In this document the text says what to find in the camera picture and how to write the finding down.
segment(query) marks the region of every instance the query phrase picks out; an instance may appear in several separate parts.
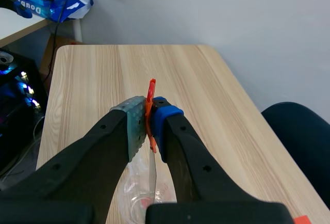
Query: clear plastic bag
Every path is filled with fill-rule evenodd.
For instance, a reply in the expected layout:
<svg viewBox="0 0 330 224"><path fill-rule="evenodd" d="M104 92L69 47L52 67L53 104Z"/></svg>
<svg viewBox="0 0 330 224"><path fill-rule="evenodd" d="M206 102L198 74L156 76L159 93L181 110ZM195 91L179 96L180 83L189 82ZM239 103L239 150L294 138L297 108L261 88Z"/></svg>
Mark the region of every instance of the clear plastic bag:
<svg viewBox="0 0 330 224"><path fill-rule="evenodd" d="M119 186L117 194L119 210L129 224L143 224L145 212L152 198L149 188L149 167L141 158L141 151L128 164L129 174ZM157 175L154 203L175 202L173 184L161 175Z"/></svg>

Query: cardboard box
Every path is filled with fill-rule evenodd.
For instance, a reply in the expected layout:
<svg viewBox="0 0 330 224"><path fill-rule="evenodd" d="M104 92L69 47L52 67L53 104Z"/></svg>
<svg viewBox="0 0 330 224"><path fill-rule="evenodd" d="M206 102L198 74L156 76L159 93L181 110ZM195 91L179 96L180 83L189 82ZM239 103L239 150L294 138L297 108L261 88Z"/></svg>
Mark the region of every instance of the cardboard box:
<svg viewBox="0 0 330 224"><path fill-rule="evenodd" d="M48 66L51 63L51 58L52 58L52 52L53 52L53 42L54 42L54 36L51 35L49 40L48 40L48 44L45 50L45 53L43 55L42 61L40 63L40 67L39 67L39 72L41 75L42 80L44 80L49 72ZM55 63L55 59L56 59L56 53L57 50L65 45L82 45L82 42L77 42L75 40L66 38L66 37L61 37L61 36L57 36L56 37L56 49L55 49L55 53L54 53L54 58L53 58L53 64L51 67L51 70L53 71L54 68L54 63ZM51 87L51 81L52 81L52 73L49 75L48 79L44 82L45 84L45 88L46 90L49 92L49 89Z"/></svg>

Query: blue led light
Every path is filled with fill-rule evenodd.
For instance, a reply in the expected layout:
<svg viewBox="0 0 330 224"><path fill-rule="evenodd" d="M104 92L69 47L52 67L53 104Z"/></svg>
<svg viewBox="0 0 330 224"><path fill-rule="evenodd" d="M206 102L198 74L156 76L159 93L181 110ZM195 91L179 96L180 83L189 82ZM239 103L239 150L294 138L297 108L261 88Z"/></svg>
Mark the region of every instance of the blue led light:
<svg viewBox="0 0 330 224"><path fill-rule="evenodd" d="M6 70L0 70L0 75L5 75L14 69L14 66L9 66Z"/></svg>

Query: white wall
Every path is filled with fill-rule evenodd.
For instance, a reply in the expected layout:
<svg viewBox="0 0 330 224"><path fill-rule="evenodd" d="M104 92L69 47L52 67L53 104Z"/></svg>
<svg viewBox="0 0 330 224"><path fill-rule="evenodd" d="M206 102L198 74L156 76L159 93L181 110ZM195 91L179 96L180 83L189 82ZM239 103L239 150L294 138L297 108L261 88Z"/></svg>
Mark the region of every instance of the white wall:
<svg viewBox="0 0 330 224"><path fill-rule="evenodd" d="M94 0L86 43L213 45L260 110L295 101L330 122L329 0Z"/></svg>

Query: white table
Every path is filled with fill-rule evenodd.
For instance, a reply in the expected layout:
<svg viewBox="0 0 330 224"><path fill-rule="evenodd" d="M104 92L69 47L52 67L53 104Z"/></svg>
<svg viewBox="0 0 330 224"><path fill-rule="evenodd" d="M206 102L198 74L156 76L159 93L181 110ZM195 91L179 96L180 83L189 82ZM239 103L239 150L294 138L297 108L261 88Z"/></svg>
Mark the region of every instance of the white table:
<svg viewBox="0 0 330 224"><path fill-rule="evenodd" d="M25 19L15 12L0 8L0 47L47 25L47 20L34 15Z"/></svg>

